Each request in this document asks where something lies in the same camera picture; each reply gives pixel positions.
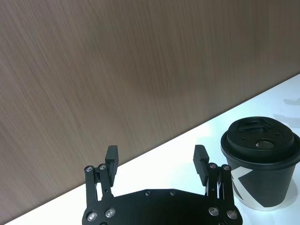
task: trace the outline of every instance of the screw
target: screw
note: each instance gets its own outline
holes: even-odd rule
[[[219,210],[216,207],[210,207],[208,212],[214,217],[219,215]]]
[[[100,170],[103,170],[103,169],[106,168],[106,165],[105,164],[101,164],[99,168],[100,168]]]
[[[95,213],[95,212],[91,212],[87,216],[87,220],[90,221],[90,222],[94,221],[96,218],[97,218],[97,213]]]
[[[227,211],[227,216],[230,219],[237,219],[238,218],[238,214],[234,210],[228,210]]]
[[[210,163],[210,168],[211,168],[211,169],[216,169],[216,167],[217,167],[217,165],[216,165],[216,164],[214,164],[214,163]]]
[[[89,171],[91,171],[92,169],[93,169],[93,167],[88,166],[88,167],[85,169],[85,171],[86,171],[86,172],[89,172]]]
[[[106,216],[107,218],[113,217],[115,214],[116,214],[116,210],[114,210],[113,208],[108,208],[108,209],[105,211],[105,216]]]
[[[224,165],[224,166],[223,166],[223,169],[225,169],[225,170],[230,170],[230,166],[229,166],[229,165]]]
[[[146,191],[146,192],[145,192],[145,195],[146,195],[147,197],[150,196],[150,194],[151,194],[150,191]]]

